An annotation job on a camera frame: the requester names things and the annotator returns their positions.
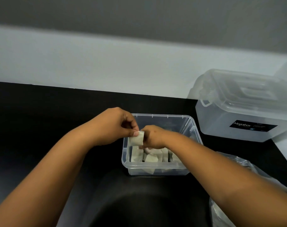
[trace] clear plastic container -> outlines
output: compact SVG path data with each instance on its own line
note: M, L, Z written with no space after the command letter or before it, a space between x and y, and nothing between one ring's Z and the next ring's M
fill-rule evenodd
M179 132L202 144L194 119L187 115L133 114L139 129L156 125L163 129ZM189 171L182 163L131 162L132 147L128 138L123 139L122 164L130 175L187 175Z
M211 69L192 94L207 135L264 142L287 131L287 82L272 76Z

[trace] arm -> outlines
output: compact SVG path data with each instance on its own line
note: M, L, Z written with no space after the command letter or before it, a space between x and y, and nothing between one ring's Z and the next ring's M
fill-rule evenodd
M237 226L287 227L287 193L179 133L146 126L143 147L174 152Z
M129 112L110 108L68 132L0 204L0 226L56 226L86 153L138 130Z

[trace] forearm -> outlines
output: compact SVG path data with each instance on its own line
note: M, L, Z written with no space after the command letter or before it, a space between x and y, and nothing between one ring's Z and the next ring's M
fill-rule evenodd
M168 133L174 152L236 226L287 226L287 194L191 139Z
M0 205L0 226L57 222L88 150L75 130L59 140Z

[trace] label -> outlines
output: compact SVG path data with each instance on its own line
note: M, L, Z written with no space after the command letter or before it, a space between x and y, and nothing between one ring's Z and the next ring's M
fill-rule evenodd
M245 130L252 130L252 131L268 132L269 130L272 130L276 126L277 125L236 120L235 122L233 122L233 124L230 127L245 129Z

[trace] clear plastic lid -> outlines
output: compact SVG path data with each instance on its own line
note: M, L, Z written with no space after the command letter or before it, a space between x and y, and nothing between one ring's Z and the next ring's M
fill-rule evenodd
M205 107L214 103L228 112L287 120L287 82L273 76L210 69L193 89Z

